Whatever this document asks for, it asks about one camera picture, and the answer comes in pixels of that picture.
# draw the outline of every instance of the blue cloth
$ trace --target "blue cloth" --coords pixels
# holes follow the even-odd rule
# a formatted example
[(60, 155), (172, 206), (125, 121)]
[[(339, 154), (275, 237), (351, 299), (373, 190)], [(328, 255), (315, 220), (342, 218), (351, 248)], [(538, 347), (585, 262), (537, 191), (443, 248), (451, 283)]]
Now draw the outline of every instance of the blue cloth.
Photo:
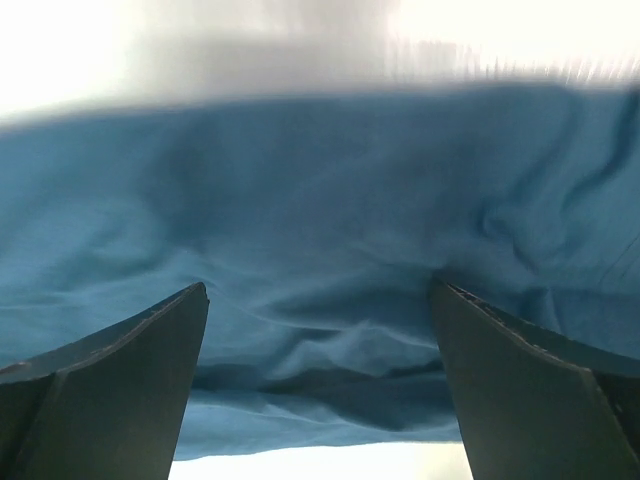
[(434, 275), (639, 355), (638, 94), (501, 86), (111, 113), (0, 135), (0, 363), (194, 281), (177, 458), (456, 440)]

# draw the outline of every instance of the wrinkled fabric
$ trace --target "wrinkled fabric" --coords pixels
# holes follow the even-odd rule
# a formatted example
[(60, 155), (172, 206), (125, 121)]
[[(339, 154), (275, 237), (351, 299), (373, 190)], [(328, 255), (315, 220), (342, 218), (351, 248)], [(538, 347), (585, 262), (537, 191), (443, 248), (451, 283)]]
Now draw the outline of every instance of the wrinkled fabric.
[(640, 357), (635, 91), (109, 113), (0, 135), (0, 364), (194, 281), (178, 459), (459, 439), (434, 276)]

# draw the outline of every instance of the blue fabric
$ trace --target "blue fabric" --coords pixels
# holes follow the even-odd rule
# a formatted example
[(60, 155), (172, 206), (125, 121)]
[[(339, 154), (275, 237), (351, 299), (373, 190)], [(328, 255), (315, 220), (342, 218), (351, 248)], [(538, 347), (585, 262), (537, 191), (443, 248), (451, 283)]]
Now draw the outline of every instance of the blue fabric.
[(0, 136), (0, 363), (206, 283), (177, 458), (450, 440), (434, 275), (640, 356), (636, 92), (503, 86)]

